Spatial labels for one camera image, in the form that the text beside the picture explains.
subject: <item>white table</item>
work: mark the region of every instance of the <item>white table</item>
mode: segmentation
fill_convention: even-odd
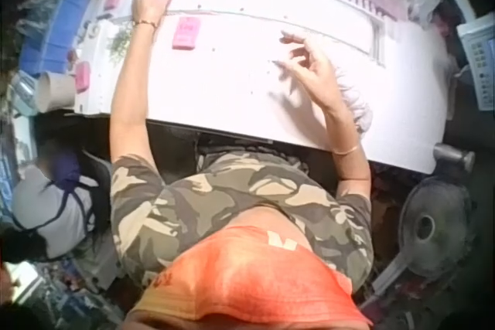
[[[109,45],[119,30],[115,23],[131,11],[131,0],[121,0],[111,21],[97,21],[106,13],[103,4],[90,4],[87,19],[94,23],[80,56],[91,65],[90,89],[77,95],[74,111],[88,116],[110,114],[121,61],[114,61]],[[171,47],[181,15],[201,18],[194,51]],[[339,63],[374,111],[363,139],[367,157],[431,173],[448,103],[442,37],[342,0],[173,0],[153,48],[148,118],[328,149],[321,112],[297,87],[281,83],[271,62],[285,55],[278,37],[288,26],[311,30],[325,43],[341,42],[334,47]]]

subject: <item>paper cup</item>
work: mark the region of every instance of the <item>paper cup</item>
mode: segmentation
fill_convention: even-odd
[[[76,80],[71,75],[42,73],[35,92],[39,112],[73,108],[76,100]]]

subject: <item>white container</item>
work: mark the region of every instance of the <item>white container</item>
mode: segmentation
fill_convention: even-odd
[[[42,73],[35,92],[39,112],[73,108],[76,100],[76,80],[71,75]]]

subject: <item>camouflage shirt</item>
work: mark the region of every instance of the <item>camouflage shirt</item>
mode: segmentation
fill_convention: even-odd
[[[112,231],[121,263],[149,282],[182,252],[260,203],[285,214],[314,253],[348,276],[356,291],[370,273],[370,203],[335,200],[299,165],[278,156],[236,151],[206,162],[196,175],[166,185],[144,159],[119,158],[111,185]]]

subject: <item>gold bracelet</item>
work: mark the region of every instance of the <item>gold bracelet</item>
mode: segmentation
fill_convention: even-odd
[[[337,155],[337,156],[345,156],[345,155],[348,155],[348,154],[352,154],[354,151],[356,151],[358,148],[360,147],[360,145],[357,145],[357,146],[354,146],[352,147],[349,151],[335,151],[335,150],[332,150],[332,153],[334,155]]]
[[[158,28],[158,25],[157,25],[156,22],[146,21],[145,19],[140,19],[139,21],[132,21],[132,27],[136,27],[137,25],[140,25],[142,23],[144,23],[145,25],[151,25],[151,26],[153,26],[153,29],[155,29],[155,31]]]

